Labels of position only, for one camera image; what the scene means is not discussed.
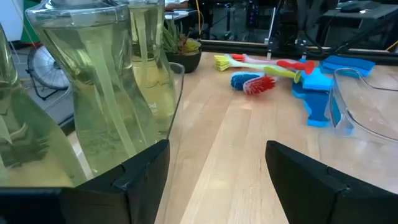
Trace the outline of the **potted succulent plant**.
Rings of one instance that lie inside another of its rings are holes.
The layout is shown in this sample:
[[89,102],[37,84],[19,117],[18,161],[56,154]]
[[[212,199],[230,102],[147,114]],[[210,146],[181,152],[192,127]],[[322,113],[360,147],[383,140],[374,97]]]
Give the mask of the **potted succulent plant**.
[[194,72],[201,59],[201,43],[183,32],[182,23],[166,20],[163,27],[162,46],[167,60],[185,67],[185,73]]

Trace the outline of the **black aluminium table frame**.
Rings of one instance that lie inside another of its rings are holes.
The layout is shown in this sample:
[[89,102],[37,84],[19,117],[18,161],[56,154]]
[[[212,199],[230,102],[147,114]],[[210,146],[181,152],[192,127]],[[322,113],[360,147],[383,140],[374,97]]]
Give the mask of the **black aluminium table frame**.
[[[232,54],[249,54],[266,56],[268,48],[265,44],[249,43],[249,42],[232,42],[223,40],[201,40],[201,49],[205,52],[232,53]],[[340,57],[360,58],[369,60],[377,65],[398,66],[398,53],[349,49],[345,52],[331,53]],[[302,53],[295,47],[287,49],[271,50],[272,57],[278,58],[300,58]]]

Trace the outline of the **blue dish brush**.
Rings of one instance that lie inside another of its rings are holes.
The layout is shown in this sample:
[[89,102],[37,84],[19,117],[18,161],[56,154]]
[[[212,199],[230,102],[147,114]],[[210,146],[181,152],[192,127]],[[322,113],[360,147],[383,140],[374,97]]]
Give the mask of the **blue dish brush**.
[[263,77],[262,72],[233,72],[230,76],[229,83],[235,90],[243,91],[243,84],[253,78]]

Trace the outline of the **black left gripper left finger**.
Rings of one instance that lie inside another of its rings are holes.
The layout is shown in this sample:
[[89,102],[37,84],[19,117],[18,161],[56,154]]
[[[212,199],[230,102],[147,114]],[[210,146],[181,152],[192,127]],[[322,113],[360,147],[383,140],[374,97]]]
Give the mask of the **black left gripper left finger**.
[[0,187],[0,224],[154,224],[169,162],[163,139],[78,187]]

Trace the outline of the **red and white dish brush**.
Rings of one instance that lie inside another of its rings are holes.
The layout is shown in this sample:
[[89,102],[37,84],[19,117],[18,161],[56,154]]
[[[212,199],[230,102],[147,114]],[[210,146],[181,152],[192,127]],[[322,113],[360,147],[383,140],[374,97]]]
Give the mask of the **red and white dish brush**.
[[267,59],[260,60],[256,58],[251,58],[246,54],[230,54],[234,60],[245,63],[253,64],[267,64],[267,65],[277,65],[288,70],[303,70],[307,75],[310,75],[315,68],[314,61],[304,61],[299,62],[298,60],[292,59]]
[[243,83],[243,92],[247,95],[258,95],[275,87],[274,77],[257,77]]

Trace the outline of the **white floor fan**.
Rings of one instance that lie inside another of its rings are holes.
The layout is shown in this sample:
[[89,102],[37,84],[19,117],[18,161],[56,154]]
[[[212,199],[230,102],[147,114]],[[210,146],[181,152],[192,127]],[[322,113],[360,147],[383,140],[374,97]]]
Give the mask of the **white floor fan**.
[[42,45],[35,45],[27,58],[27,70],[34,91],[41,100],[46,100],[59,91],[68,91],[70,82],[49,51]]

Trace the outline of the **blue sponge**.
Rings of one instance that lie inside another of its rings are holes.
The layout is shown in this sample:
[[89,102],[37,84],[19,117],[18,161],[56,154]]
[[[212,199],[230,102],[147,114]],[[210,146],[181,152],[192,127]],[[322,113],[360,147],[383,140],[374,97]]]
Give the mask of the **blue sponge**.
[[331,55],[319,63],[319,68],[323,73],[333,73],[340,68],[350,68],[358,71],[362,76],[368,77],[375,65],[369,60]]
[[303,71],[300,81],[303,89],[315,91],[330,91],[333,84],[333,80],[324,75],[318,67],[315,67],[310,74]]
[[301,83],[292,84],[292,94],[303,100],[308,113],[307,124],[317,128],[331,126],[341,128],[347,135],[354,133],[351,121],[346,121],[348,115],[348,101],[343,98],[339,88],[331,92],[320,90],[306,90]]

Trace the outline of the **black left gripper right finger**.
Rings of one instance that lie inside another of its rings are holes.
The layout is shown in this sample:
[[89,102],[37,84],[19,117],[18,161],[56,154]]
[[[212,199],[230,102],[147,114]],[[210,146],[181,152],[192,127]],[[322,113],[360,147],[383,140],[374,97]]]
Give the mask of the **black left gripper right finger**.
[[267,141],[265,159],[289,224],[398,224],[398,194],[277,141]]

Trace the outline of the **clear soap pump bottle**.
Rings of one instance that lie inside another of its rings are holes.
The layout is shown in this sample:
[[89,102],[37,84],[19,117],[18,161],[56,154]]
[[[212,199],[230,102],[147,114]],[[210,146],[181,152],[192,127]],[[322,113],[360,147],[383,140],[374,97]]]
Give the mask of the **clear soap pump bottle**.
[[172,71],[162,47],[164,0],[127,0],[127,5],[136,81],[159,132],[167,133],[177,100]]
[[0,187],[75,187],[86,180],[64,132],[22,86],[0,25]]
[[124,0],[41,0],[25,13],[70,82],[76,134],[93,175],[168,136],[134,74]]

